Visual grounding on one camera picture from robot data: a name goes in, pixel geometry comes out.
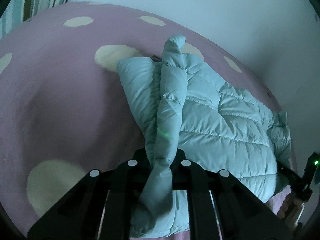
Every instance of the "white circular marker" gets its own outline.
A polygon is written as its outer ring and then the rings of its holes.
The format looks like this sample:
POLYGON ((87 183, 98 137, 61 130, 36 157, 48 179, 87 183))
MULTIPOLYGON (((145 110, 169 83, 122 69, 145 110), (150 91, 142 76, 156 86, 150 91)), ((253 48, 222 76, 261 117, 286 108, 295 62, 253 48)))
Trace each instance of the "white circular marker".
POLYGON ((128 161, 128 165, 129 166, 135 166, 135 165, 137 165, 138 164, 138 162, 136 161, 136 160, 129 160, 128 161))
POLYGON ((190 165, 191 165, 191 161, 189 161, 189 160, 183 160, 183 161, 181 162, 181 164, 182 164, 182 166, 187 167, 187 166, 190 166, 190 165))
POLYGON ((230 175, 230 172, 227 171, 227 170, 221 170, 219 171, 219 174, 222 176, 222 177, 228 177, 230 175))
POLYGON ((97 177, 100 174, 100 172, 98 170, 92 170, 89 174, 91 177, 97 177))

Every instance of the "purple bed sheet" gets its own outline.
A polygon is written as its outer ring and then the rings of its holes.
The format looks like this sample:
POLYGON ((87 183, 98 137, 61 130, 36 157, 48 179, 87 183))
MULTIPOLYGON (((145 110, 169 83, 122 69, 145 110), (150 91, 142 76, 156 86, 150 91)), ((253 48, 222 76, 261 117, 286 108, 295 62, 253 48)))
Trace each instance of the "purple bed sheet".
MULTIPOLYGON (((26 190, 35 167, 63 160, 84 172, 107 171, 144 146, 118 75, 99 65, 97 50, 125 45, 135 49, 133 55, 160 56, 165 40, 174 34, 186 36, 186 50, 198 53, 227 82, 280 110, 268 88, 236 58, 199 34, 147 12, 67 3, 39 13, 1 40, 0 202, 24 235, 39 218, 26 190)), ((108 53, 117 55, 117 48, 109 48, 102 60, 108 60, 108 53)), ((288 192, 272 198, 274 212, 288 192)), ((188 231, 166 239, 187 240, 188 231)))

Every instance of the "bed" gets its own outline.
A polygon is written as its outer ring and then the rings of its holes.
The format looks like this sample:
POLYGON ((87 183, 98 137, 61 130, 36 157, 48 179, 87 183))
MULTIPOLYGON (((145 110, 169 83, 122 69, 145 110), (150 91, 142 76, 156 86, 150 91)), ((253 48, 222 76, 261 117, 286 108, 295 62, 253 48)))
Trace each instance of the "bed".
MULTIPOLYGON (((26 236, 88 171, 107 171, 144 146, 116 60, 160 56, 165 40, 273 111, 272 93, 222 48, 168 19, 127 7, 69 2, 38 13, 0 42, 0 203, 26 236)), ((287 187, 268 202, 277 212, 287 187)), ((189 239, 188 232, 167 239, 189 239)))

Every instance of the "bed sheet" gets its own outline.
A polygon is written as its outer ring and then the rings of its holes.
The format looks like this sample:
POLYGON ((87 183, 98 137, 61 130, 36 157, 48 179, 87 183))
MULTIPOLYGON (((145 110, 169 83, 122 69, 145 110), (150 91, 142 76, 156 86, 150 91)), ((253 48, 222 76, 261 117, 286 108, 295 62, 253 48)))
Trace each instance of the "bed sheet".
MULTIPOLYGON (((135 9, 66 3, 1 40, 0 202, 24 235, 88 171, 114 169, 144 146, 116 60, 160 56, 174 34, 186 36, 183 52, 199 55, 234 87, 281 110, 268 88, 222 48, 135 9)), ((272 199, 274 212, 281 194, 272 199)), ((189 239, 188 232, 167 239, 189 239)))

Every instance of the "mattress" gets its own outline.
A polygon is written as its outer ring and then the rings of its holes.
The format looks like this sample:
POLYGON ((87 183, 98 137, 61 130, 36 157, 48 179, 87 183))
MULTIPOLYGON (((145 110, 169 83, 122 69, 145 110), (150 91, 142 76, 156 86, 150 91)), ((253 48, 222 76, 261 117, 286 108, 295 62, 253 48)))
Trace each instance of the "mattress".
MULTIPOLYGON (((0 202, 29 228, 88 171, 107 171, 144 146, 116 73, 125 57, 160 56, 165 40, 186 37, 234 87, 281 108, 241 62, 199 34, 127 7, 70 2, 45 10, 0 41, 0 202)), ((287 188, 269 204, 279 209, 287 188)), ((189 239, 188 232, 167 239, 189 239)))

